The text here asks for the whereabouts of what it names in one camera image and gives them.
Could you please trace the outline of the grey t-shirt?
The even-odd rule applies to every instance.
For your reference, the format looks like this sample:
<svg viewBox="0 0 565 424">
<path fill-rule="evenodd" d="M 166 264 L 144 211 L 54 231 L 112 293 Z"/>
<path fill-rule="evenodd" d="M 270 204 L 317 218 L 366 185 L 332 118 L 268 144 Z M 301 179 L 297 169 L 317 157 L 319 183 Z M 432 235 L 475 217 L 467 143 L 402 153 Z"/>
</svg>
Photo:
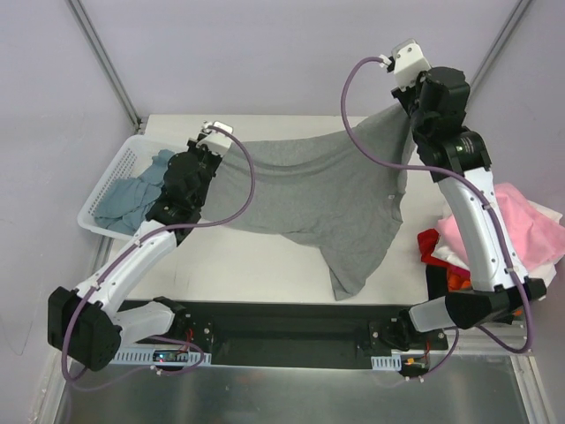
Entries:
<svg viewBox="0 0 565 424">
<path fill-rule="evenodd" d="M 255 172 L 231 147 L 208 190 L 203 219 L 219 221 L 250 201 L 232 228 L 319 248 L 335 299 L 357 295 L 403 223 L 406 171 L 373 163 L 346 132 L 252 141 L 246 148 Z"/>
</svg>

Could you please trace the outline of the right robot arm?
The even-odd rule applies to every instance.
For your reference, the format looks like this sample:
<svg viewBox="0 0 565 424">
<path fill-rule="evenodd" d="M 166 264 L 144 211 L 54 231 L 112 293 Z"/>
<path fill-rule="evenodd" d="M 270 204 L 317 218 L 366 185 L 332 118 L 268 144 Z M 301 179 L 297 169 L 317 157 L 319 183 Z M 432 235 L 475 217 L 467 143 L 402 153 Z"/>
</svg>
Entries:
<svg viewBox="0 0 565 424">
<path fill-rule="evenodd" d="M 451 208 L 471 272 L 471 288 L 411 307 L 397 326 L 397 340 L 418 348 L 431 330 L 469 329 L 499 320 L 546 296 L 546 285 L 531 278 L 517 256 L 493 188 L 486 144 L 463 121 L 470 86 L 449 67 L 392 66 L 392 95 L 408 114 L 420 160 Z"/>
</svg>

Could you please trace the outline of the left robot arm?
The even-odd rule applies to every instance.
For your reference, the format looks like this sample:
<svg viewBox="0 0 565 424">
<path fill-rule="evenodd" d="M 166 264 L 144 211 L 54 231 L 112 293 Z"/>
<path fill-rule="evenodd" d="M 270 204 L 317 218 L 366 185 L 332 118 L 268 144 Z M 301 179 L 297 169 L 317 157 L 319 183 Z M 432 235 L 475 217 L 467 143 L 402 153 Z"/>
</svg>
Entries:
<svg viewBox="0 0 565 424">
<path fill-rule="evenodd" d="M 185 307 L 157 297 L 142 307 L 122 305 L 145 274 L 175 250 L 201 219 L 212 179 L 231 147 L 217 132 L 189 140 L 183 151 L 162 149 L 139 176 L 115 180 L 94 211 L 109 231 L 129 236 L 117 258 L 74 289 L 48 299 L 47 339 L 63 358 L 99 371 L 125 346 L 154 336 L 183 352 L 192 341 Z"/>
</svg>

